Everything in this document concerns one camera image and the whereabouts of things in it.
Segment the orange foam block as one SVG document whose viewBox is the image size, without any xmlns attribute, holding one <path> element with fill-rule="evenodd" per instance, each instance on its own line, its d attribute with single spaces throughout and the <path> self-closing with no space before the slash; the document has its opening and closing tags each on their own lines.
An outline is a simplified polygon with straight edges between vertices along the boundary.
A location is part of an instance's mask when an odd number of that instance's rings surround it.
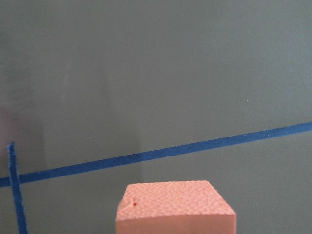
<svg viewBox="0 0 312 234">
<path fill-rule="evenodd" d="M 235 234 L 236 212 L 205 180 L 135 183 L 115 218 L 117 234 Z"/>
</svg>

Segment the brown paper table mat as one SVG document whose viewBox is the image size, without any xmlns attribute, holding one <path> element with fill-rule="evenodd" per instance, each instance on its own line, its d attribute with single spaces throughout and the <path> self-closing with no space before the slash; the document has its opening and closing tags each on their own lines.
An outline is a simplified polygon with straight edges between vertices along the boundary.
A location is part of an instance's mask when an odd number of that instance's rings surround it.
<svg viewBox="0 0 312 234">
<path fill-rule="evenodd" d="M 0 175 L 312 119 L 309 0 L 3 0 Z M 311 131 L 21 185 L 31 234 L 113 234 L 131 183 L 207 180 L 240 234 L 312 231 Z"/>
</svg>

